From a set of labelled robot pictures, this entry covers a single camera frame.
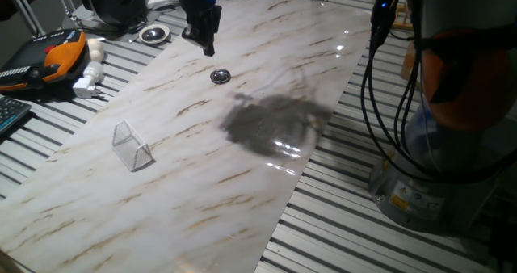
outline white plug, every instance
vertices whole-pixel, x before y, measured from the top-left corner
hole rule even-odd
[[[95,87],[103,76],[104,67],[98,62],[90,62],[83,72],[84,78],[79,78],[74,84],[74,93],[80,99],[91,99],[100,95],[100,90]]]
[[[74,93],[80,99],[91,99],[100,94],[91,78],[79,78],[74,84]]]

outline keyboard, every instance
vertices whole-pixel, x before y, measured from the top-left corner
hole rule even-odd
[[[31,106],[7,97],[0,98],[0,135],[21,120]]]

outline transparent container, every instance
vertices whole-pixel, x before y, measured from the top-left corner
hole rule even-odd
[[[111,147],[131,172],[154,162],[149,146],[126,120],[115,126]]]

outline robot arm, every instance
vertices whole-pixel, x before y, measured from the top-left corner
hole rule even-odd
[[[203,49],[205,56],[213,56],[214,34],[219,30],[222,7],[216,6],[216,0],[179,0],[187,13],[188,27],[182,37]]]

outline yellow warning label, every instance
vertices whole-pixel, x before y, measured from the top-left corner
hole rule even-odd
[[[400,208],[401,210],[405,211],[407,209],[407,201],[404,201],[402,198],[392,194],[389,198],[389,202],[393,204],[394,206]]]

